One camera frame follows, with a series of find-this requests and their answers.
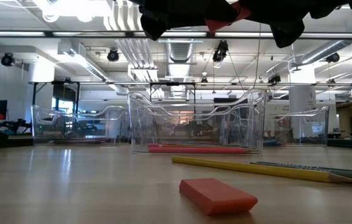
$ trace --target curved plastic panel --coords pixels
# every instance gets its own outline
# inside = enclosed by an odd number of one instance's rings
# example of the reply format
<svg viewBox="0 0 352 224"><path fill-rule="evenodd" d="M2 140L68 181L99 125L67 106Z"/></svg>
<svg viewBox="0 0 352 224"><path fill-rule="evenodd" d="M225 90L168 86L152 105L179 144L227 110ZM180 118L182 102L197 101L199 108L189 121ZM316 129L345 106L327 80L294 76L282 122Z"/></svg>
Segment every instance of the curved plastic panel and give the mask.
<svg viewBox="0 0 352 224"><path fill-rule="evenodd" d="M326 146L329 107L287 114L267 114L265 146Z"/></svg>
<svg viewBox="0 0 352 224"><path fill-rule="evenodd" d="M232 103L165 104L151 103L142 93L131 92L133 151L148 152L150 144L176 144L183 152L211 145L259 153L266 99L265 90L249 90Z"/></svg>
<svg viewBox="0 0 352 224"><path fill-rule="evenodd" d="M107 106L96 114L68 114L32 106L32 134L42 142L127 141L129 124L129 115L122 106Z"/></svg>

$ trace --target yellow pencil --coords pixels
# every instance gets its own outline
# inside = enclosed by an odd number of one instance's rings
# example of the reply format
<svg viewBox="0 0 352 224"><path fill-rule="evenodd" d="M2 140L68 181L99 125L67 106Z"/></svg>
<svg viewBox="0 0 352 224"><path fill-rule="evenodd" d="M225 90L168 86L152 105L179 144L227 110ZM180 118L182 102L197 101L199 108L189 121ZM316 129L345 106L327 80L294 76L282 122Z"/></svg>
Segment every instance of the yellow pencil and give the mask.
<svg viewBox="0 0 352 224"><path fill-rule="evenodd" d="M195 159L189 157L172 156L172 162L190 164L196 166L212 167L226 170L235 170L241 172L250 172L255 174L274 175L278 177L289 177L302 180L312 180L319 182L338 183L352 182L352 178L343 177L329 172L290 169L283 167L270 167L252 164L238 164L234 162L211 161L207 159Z"/></svg>

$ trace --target orange eraser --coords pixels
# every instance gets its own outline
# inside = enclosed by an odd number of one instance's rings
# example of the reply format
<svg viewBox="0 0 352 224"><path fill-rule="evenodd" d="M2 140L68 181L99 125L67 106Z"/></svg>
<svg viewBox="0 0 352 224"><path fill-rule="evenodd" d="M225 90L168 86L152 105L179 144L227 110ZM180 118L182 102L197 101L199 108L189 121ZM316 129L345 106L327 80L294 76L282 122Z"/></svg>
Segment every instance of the orange eraser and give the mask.
<svg viewBox="0 0 352 224"><path fill-rule="evenodd" d="M214 178L182 180L180 192L207 215L247 212L257 203L255 196Z"/></svg>

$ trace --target wire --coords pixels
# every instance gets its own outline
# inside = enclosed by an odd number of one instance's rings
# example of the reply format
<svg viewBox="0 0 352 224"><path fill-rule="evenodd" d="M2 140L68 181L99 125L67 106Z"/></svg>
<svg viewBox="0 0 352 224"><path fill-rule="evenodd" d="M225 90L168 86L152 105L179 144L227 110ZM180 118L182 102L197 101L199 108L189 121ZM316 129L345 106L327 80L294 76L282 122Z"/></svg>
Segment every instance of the wire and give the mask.
<svg viewBox="0 0 352 224"><path fill-rule="evenodd" d="M238 82L239 84L241 85L241 89L243 90L243 92L245 93L245 90L244 90L244 87L243 87L243 83L241 82L241 79L239 78L239 75L238 75L238 72L236 70L236 67L234 66L234 62L233 62L233 59L231 58L231 54L230 54L230 51L228 50L228 55L230 56L230 60L231 60L231 64L233 65L233 69L234 69L234 72L236 73L236 76L238 78Z"/></svg>
<svg viewBox="0 0 352 224"><path fill-rule="evenodd" d="M259 44L257 46L257 60L256 60L256 74L255 74L255 82L253 83L253 88L255 88L257 81L257 70L259 69L259 54L261 50L261 34L262 34L262 24L259 23Z"/></svg>
<svg viewBox="0 0 352 224"><path fill-rule="evenodd" d="M0 2L1 5L7 6L7 7L14 7L14 8L19 8L19 9L36 9L39 8L39 6L14 6L14 5L9 5L3 2Z"/></svg>

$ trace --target wooden table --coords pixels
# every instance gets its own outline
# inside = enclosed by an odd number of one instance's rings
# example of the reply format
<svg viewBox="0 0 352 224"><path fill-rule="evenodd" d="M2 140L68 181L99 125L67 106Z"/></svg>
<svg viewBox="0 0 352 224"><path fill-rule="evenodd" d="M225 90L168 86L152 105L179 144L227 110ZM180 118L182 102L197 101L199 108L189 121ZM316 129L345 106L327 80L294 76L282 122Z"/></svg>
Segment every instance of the wooden table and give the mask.
<svg viewBox="0 0 352 224"><path fill-rule="evenodd" d="M352 169L352 149L284 147L259 156L191 155ZM0 223L352 223L352 185L171 164L129 146L0 150ZM259 199L251 213L206 217L178 192L214 177Z"/></svg>

